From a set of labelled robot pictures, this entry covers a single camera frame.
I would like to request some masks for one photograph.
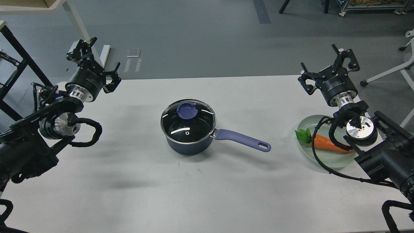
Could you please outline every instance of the pot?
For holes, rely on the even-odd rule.
[[[179,100],[169,105],[161,115],[161,129],[170,147],[183,155],[198,154],[213,139],[232,140],[254,149],[269,152],[270,144],[226,129],[217,129],[216,114],[206,103]]]

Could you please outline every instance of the blue lid knob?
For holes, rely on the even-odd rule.
[[[181,119],[189,120],[197,115],[198,110],[195,108],[195,104],[182,103],[178,106],[177,113]]]

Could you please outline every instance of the glass plate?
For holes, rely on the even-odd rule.
[[[299,129],[306,130],[307,128],[309,128],[310,132],[313,134],[316,125],[318,124],[318,122],[320,121],[322,117],[323,115],[313,115],[313,116],[306,117],[299,123],[297,130]],[[329,138],[329,128],[330,128],[330,124],[322,125],[321,128],[318,130],[318,134]],[[336,129],[335,138],[343,144],[347,144],[345,139],[343,138],[345,135],[346,135],[345,129],[340,129],[340,128]],[[303,154],[306,155],[306,157],[310,158],[313,162],[318,164],[318,162],[315,159],[315,156],[313,155],[311,146],[309,144],[299,142],[298,140],[296,141],[298,142],[299,147],[301,148]],[[344,154],[341,152],[318,150],[318,149],[316,149],[316,155],[325,165],[327,165],[330,168],[346,167],[350,165],[351,163],[353,163],[354,158],[356,157],[355,151]]]

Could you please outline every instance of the glass lid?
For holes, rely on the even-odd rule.
[[[213,109],[199,100],[179,100],[161,116],[164,134],[178,143],[195,143],[210,136],[216,125]]]

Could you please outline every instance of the carrot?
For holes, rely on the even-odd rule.
[[[300,129],[300,130],[295,130],[296,133],[296,137],[299,141],[302,141],[304,143],[308,143],[310,146],[312,146],[312,134],[309,128],[307,128],[306,130],[304,129]],[[352,152],[353,150],[343,150],[337,146],[335,146],[332,141],[327,138],[324,137],[320,134],[316,135],[315,138],[315,148],[317,149],[322,149],[322,150],[334,150],[337,152],[342,152],[342,153],[349,153]]]

